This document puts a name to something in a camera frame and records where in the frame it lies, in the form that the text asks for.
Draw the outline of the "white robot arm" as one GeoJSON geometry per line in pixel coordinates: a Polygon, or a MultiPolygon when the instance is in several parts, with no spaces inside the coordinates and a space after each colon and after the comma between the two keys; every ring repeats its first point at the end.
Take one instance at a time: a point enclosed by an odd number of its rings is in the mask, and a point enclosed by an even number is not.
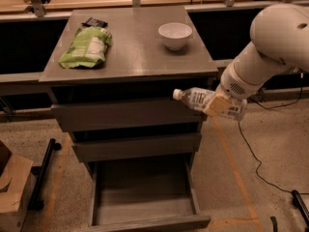
{"type": "Polygon", "coordinates": [[[309,71],[309,8],[271,5],[253,19],[250,43],[224,70],[204,112],[219,115],[290,68],[309,71]]]}

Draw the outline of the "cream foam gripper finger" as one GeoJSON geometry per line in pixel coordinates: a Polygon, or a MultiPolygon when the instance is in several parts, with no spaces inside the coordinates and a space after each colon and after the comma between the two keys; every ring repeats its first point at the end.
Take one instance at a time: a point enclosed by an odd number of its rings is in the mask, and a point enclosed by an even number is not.
{"type": "Polygon", "coordinates": [[[232,106],[232,102],[230,99],[226,99],[225,97],[213,95],[210,101],[207,103],[204,113],[208,116],[214,117],[224,112],[228,108],[232,106]]]}

